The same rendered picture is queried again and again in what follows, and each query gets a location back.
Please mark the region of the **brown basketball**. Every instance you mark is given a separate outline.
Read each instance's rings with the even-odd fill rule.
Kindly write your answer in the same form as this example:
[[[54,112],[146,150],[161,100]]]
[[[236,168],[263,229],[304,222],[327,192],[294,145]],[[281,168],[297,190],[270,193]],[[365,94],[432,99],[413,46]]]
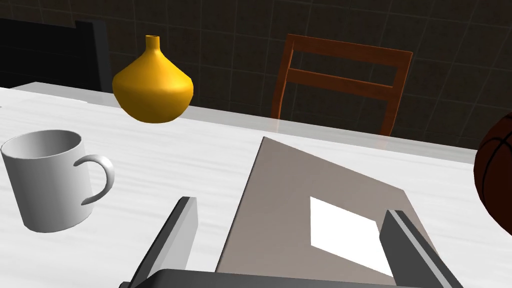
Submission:
[[[488,214],[512,236],[512,112],[501,118],[479,144],[473,178]]]

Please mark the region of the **brown wooden chair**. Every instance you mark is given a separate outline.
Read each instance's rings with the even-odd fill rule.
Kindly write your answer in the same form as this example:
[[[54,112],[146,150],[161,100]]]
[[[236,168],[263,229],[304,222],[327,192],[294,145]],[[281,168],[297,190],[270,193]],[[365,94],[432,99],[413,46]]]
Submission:
[[[396,67],[397,71],[391,86],[316,73],[290,66],[295,51]],[[273,93],[271,117],[280,119],[285,87],[291,82],[386,101],[380,135],[389,137],[395,125],[412,57],[411,51],[288,34]]]

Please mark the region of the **yellow vase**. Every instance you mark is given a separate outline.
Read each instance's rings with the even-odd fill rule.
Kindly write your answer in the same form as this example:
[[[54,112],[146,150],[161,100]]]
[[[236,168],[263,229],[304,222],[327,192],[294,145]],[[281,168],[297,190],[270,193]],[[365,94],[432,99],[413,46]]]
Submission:
[[[129,116],[151,124],[178,118],[194,95],[191,78],[164,56],[156,35],[146,35],[144,53],[114,76],[112,89]]]

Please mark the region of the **white table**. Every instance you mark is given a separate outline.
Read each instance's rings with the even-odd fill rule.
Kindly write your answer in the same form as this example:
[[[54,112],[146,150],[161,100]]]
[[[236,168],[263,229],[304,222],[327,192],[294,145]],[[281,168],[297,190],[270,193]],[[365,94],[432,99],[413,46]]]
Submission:
[[[213,271],[263,137],[404,190],[465,288],[512,288],[512,236],[478,198],[474,150],[194,106],[146,124],[108,93],[0,88],[0,145],[46,129],[78,132],[89,154],[109,158],[114,187],[78,226],[35,233],[22,223],[0,158],[0,288],[117,288],[185,195],[199,212],[187,268]]]

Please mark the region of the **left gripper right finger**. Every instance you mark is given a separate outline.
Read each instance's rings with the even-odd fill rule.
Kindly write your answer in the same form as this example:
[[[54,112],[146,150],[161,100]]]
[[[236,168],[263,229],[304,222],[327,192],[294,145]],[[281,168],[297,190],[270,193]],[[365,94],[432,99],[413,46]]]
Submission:
[[[386,211],[379,240],[397,286],[464,288],[403,211]]]

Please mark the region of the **black chair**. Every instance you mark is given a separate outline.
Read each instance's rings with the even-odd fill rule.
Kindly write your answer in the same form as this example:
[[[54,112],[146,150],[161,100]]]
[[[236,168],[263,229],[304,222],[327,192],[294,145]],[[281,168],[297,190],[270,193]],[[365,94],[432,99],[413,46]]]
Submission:
[[[45,84],[112,93],[106,25],[75,27],[0,18],[0,87]]]

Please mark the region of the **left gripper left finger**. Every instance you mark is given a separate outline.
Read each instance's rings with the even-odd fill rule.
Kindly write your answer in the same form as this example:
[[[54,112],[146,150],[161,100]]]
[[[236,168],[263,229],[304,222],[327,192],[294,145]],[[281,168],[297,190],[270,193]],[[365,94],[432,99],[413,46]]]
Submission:
[[[140,286],[159,270],[184,270],[197,230],[197,199],[181,197],[134,273],[128,288]]]

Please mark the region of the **white mug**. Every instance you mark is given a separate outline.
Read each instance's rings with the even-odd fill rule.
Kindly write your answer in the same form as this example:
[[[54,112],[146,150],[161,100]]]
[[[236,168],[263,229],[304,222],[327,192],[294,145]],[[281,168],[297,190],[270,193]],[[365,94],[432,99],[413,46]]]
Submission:
[[[80,224],[114,184],[112,162],[86,154],[82,137],[74,131],[29,132],[6,141],[0,152],[22,222],[37,233]],[[98,194],[93,194],[87,162],[99,164],[105,172],[106,184]]]

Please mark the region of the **grey book with white label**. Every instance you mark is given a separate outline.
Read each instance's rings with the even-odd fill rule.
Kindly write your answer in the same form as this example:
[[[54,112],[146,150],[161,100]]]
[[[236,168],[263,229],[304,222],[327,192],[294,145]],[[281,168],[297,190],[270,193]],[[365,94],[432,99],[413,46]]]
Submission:
[[[379,238],[388,210],[433,248],[402,189],[264,137],[216,272],[397,286]]]

